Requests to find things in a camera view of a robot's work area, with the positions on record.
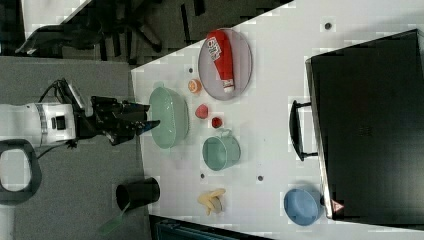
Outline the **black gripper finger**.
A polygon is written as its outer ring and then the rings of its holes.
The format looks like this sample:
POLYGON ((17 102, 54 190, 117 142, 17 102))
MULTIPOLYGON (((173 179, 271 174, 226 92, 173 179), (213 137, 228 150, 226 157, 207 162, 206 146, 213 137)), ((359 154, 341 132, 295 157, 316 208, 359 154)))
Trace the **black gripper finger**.
POLYGON ((139 135, 141 135, 141 134, 143 134, 145 132, 148 132, 148 131, 154 129, 155 127, 157 127, 159 125, 160 125, 160 121, 159 120, 146 121, 146 122, 140 123, 140 124, 137 125, 135 134, 137 136, 139 136, 139 135))
POLYGON ((145 113, 150 109, 149 105, 126 102, 122 104, 122 114, 145 113))

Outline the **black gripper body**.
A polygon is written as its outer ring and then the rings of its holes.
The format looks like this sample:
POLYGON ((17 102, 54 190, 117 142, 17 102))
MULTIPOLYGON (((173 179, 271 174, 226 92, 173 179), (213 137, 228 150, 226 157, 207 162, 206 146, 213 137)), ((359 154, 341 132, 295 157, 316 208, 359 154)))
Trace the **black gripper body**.
POLYGON ((122 104, 116 98, 92 96, 90 116, 79 114, 76 118, 78 140, 105 136, 112 146, 132 140, 137 125, 148 121, 147 113, 122 114, 122 104))

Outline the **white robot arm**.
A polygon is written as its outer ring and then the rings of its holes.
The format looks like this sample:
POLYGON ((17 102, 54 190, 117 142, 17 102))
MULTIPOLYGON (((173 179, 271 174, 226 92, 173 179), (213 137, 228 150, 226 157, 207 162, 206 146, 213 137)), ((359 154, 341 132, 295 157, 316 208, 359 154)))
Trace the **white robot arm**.
POLYGON ((115 146, 160 125, 147 117, 148 105, 93 96, 90 107, 86 112, 76 102, 3 104, 1 139, 24 139, 34 147, 74 146, 79 140, 102 135, 115 146))

